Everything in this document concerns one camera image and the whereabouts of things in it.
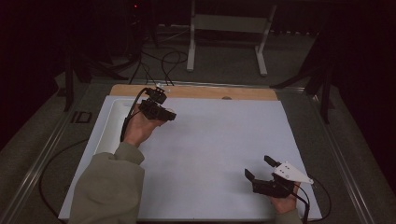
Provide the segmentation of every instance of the olive green sleeve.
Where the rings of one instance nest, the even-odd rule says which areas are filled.
[[[276,214],[275,224],[301,224],[303,223],[298,216],[297,209],[289,211],[285,214]]]
[[[143,160],[143,154],[127,143],[120,143],[115,154],[94,155],[76,184],[68,223],[135,223]]]

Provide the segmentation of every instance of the metal frame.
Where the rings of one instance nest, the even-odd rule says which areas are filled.
[[[190,47],[187,60],[187,71],[194,70],[195,61],[195,29],[203,30],[221,30],[221,31],[236,31],[247,33],[262,34],[262,42],[255,47],[257,63],[262,77],[267,76],[267,68],[265,66],[262,51],[267,41],[270,32],[272,20],[276,12],[276,5],[272,5],[270,14],[265,18],[241,18],[241,17],[226,17],[226,16],[209,16],[203,14],[195,14],[195,0],[191,0],[191,26],[190,26]]]
[[[70,110],[68,110],[67,112],[64,111],[64,113],[61,115],[61,118],[56,124],[49,139],[47,140],[46,145],[44,145],[41,149],[39,156],[26,173],[20,186],[16,190],[14,197],[7,206],[3,215],[0,217],[1,224],[14,223],[17,220],[18,214],[25,206],[26,201],[28,200],[30,194],[35,187],[35,184],[38,181],[38,178],[41,176],[45,166],[50,160],[52,153],[58,146],[59,140],[61,139],[68,122],[72,118],[72,111],[74,111],[74,109],[77,107],[83,95],[84,94],[81,94],[78,99],[71,104]]]
[[[347,165],[347,161],[343,156],[341,148],[338,145],[337,141],[335,140],[330,124],[326,123],[320,114],[320,101],[318,97],[316,95],[314,97],[309,97],[307,95],[307,97],[312,107],[314,108],[317,119],[320,120],[321,128],[323,132],[326,134],[326,139],[328,139],[329,141],[334,163],[337,166],[338,171],[340,172],[340,176],[343,178],[346,190],[349,193],[350,200],[355,206],[356,212],[358,214],[359,219],[361,220],[361,223],[364,224],[375,223],[373,214],[370,212],[370,209],[363,198],[363,195],[361,193],[361,188],[359,187],[353,174],[351,173]]]

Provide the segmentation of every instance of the wooden edge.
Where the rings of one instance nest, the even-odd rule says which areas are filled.
[[[117,84],[111,89],[110,95],[136,96],[145,87],[155,88],[145,85]],[[277,101],[276,93],[271,89],[204,86],[164,86],[163,89],[166,90],[166,96],[172,98]]]

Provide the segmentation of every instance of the white board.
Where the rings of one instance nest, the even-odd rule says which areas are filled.
[[[119,96],[106,98],[70,190],[94,153],[115,151],[132,102]],[[273,219],[273,206],[267,197],[252,192],[244,170],[259,179],[273,179],[274,168],[263,161],[264,155],[269,155],[305,173],[282,104],[168,98],[163,106],[175,110],[177,117],[156,129],[140,147],[146,158],[142,162],[146,175],[139,219]],[[301,187],[311,202],[309,218],[321,218],[311,186]],[[60,218],[68,218],[71,198],[72,193]],[[304,205],[298,203],[298,209],[302,216]]]

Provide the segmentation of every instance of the hand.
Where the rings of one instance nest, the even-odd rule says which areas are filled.
[[[293,192],[297,194],[298,188],[300,187],[301,183],[295,183]],[[268,197],[271,203],[274,205],[274,208],[278,214],[284,214],[289,211],[292,211],[297,206],[297,199],[293,195],[289,195],[287,198],[274,198]]]
[[[158,126],[163,125],[166,121],[157,119],[147,119],[139,110],[139,104],[134,107],[133,117],[129,120],[125,130],[123,142],[139,147],[146,141]]]

